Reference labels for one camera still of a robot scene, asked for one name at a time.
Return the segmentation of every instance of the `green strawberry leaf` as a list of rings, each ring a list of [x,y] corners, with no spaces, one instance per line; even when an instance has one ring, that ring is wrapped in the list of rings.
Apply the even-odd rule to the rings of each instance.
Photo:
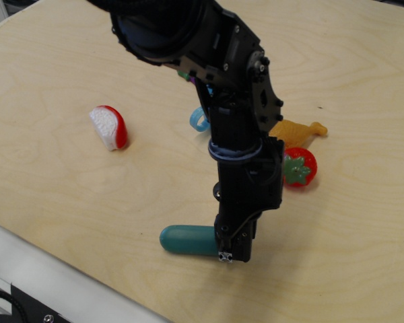
[[[305,158],[292,158],[289,155],[284,157],[284,176],[287,184],[307,184],[307,175],[311,173],[309,167],[304,166]]]

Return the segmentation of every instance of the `screw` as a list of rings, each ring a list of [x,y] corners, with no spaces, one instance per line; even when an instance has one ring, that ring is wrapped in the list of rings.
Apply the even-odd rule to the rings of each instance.
[[[43,318],[44,323],[53,323],[54,322],[54,316],[48,314]]]

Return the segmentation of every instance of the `cable wrap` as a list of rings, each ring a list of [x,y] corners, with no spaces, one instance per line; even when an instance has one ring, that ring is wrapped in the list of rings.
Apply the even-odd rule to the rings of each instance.
[[[8,301],[14,306],[14,308],[16,308],[16,310],[20,313],[22,323],[29,323],[25,309],[14,296],[6,293],[5,291],[0,291],[0,298]]]

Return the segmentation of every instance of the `black cable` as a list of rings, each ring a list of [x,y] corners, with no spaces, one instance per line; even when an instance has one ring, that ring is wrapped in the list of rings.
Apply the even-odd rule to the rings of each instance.
[[[154,5],[164,5],[169,0],[88,0],[91,4],[115,15],[138,15]]]
[[[18,313],[20,313],[22,323],[29,323],[25,309],[22,307],[21,303],[14,296],[4,291],[0,291],[0,298],[8,301],[16,308]]]

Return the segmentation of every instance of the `plastic toy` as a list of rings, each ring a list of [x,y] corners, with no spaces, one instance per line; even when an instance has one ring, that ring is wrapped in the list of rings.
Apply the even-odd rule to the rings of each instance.
[[[90,112],[97,134],[109,151],[127,144],[127,129],[122,116],[111,106],[97,106]]]
[[[160,234],[162,247],[175,254],[217,256],[214,227],[202,225],[171,225]]]
[[[314,155],[301,147],[288,148],[284,151],[284,182],[294,187],[307,186],[317,173]]]
[[[319,122],[313,122],[310,126],[288,120],[277,122],[275,127],[269,131],[271,137],[277,137],[284,141],[285,148],[301,147],[306,140],[313,136],[325,136],[328,129]]]
[[[211,128],[201,106],[191,114],[190,125],[200,133]]]

